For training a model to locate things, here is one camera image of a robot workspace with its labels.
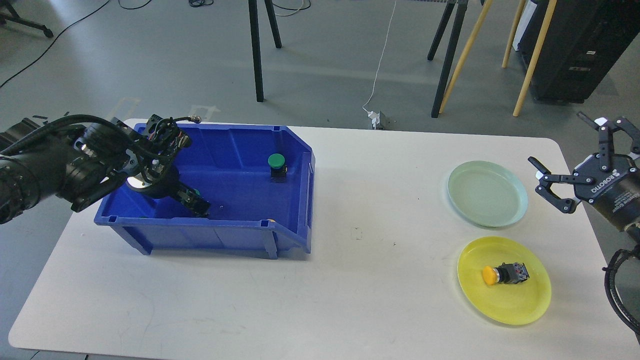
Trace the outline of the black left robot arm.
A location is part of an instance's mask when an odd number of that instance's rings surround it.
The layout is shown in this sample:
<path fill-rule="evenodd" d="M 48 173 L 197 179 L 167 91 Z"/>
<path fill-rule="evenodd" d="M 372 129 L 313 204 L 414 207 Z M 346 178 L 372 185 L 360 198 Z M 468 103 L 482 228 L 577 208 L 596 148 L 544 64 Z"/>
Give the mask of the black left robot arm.
<path fill-rule="evenodd" d="M 172 198 L 206 217 L 210 203 L 180 181 L 174 166 L 190 145 L 178 119 L 156 114 L 142 132 L 88 114 L 44 125 L 24 118 L 1 133 L 0 220 L 8 223 L 52 195 L 80 212 L 122 185 L 148 198 Z"/>

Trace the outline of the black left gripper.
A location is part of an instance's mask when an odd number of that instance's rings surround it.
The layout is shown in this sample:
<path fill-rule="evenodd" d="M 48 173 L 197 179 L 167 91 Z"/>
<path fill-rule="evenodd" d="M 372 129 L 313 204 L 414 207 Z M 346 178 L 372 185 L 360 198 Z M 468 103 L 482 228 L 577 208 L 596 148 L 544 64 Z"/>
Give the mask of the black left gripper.
<path fill-rule="evenodd" d="M 211 204 L 198 196 L 192 187 L 184 185 L 179 180 L 178 168 L 170 166 L 164 177 L 152 183 L 144 182 L 137 177 L 128 177 L 126 186 L 135 193 L 142 194 L 149 198 L 173 198 L 190 210 L 195 216 L 207 218 L 210 214 Z"/>

